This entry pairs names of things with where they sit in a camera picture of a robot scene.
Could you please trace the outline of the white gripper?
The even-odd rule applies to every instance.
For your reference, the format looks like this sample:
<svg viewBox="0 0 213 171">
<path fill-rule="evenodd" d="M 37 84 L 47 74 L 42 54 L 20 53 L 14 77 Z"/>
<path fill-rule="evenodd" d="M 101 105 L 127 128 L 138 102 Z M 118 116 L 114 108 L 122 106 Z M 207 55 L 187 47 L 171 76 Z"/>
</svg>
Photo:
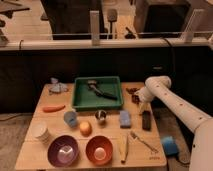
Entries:
<svg viewBox="0 0 213 171">
<path fill-rule="evenodd" d="M 147 87 L 140 88 L 136 95 L 139 97 L 141 103 L 139 105 L 139 115 L 147 109 L 148 103 L 152 102 L 155 96 L 149 91 Z"/>
</svg>

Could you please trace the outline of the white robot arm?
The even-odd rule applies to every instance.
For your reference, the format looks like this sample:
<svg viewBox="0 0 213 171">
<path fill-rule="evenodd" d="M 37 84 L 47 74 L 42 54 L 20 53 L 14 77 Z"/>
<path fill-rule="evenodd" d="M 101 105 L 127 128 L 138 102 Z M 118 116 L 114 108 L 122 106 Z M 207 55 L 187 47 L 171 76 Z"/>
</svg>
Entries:
<svg viewBox="0 0 213 171">
<path fill-rule="evenodd" d="M 153 76 L 136 94 L 142 103 L 160 99 L 194 134 L 189 171 L 213 171 L 213 117 L 170 90 L 168 76 Z"/>
</svg>

